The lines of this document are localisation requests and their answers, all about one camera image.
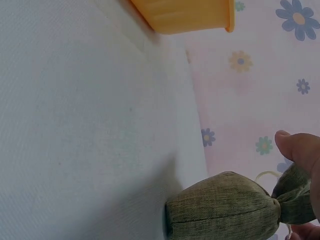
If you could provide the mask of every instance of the string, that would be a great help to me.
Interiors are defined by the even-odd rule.
[[[274,172],[274,171],[263,171],[261,172],[260,174],[258,174],[258,176],[256,176],[255,178],[255,182],[258,183],[258,180],[264,176],[264,175],[267,175],[267,174],[271,174],[273,176],[275,176],[276,178],[280,178],[281,177],[281,174],[277,173],[277,172]],[[285,239],[290,239],[291,238],[291,234],[292,234],[292,228],[291,228],[291,225],[289,224],[286,224],[286,227],[288,228],[288,231],[289,231],[289,234],[286,236]]]

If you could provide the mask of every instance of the flower print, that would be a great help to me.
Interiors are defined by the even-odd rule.
[[[241,2],[241,1],[236,1],[235,2],[235,10],[237,12],[243,11],[245,9],[245,7],[246,6],[245,6],[245,4],[243,2]]]
[[[210,128],[207,129],[201,129],[202,134],[202,142],[203,146],[206,147],[207,145],[212,146],[212,142],[216,140],[214,137],[215,132],[210,131]]]
[[[230,67],[238,73],[241,73],[242,71],[248,72],[253,65],[250,55],[245,54],[244,51],[234,51],[232,57],[229,58],[229,62]]]
[[[259,137],[259,141],[255,143],[256,152],[260,155],[269,154],[270,150],[273,149],[272,141],[267,137]]]
[[[320,24],[311,18],[314,11],[310,7],[302,8],[299,0],[292,0],[292,4],[288,0],[281,0],[280,4],[284,9],[277,9],[275,13],[279,18],[286,19],[282,24],[285,31],[295,29],[294,35],[299,41],[305,40],[305,34],[312,40],[316,39],[314,29],[320,29]]]
[[[298,92],[301,92],[303,95],[308,94],[308,90],[310,90],[310,87],[308,86],[309,83],[304,79],[299,79],[296,86],[298,87]]]
[[[269,237],[267,240],[278,240],[278,235],[273,234],[271,237]]]
[[[287,159],[286,157],[284,158],[284,162],[280,162],[277,166],[276,169],[280,173],[284,173],[292,164],[292,161]]]

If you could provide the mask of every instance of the green fabric pouch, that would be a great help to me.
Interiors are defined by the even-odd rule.
[[[310,179],[292,164],[272,195],[234,172],[223,172],[185,189],[165,204],[170,240],[266,240],[279,223],[316,219]]]

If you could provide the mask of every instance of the yellow container rim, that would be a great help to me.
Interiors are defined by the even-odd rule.
[[[235,29],[235,0],[229,0],[229,26],[225,28],[228,33]]]

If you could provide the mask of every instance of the white fabric surface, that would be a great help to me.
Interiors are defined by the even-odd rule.
[[[207,176],[178,37],[117,0],[3,0],[0,35],[0,239],[163,239]]]

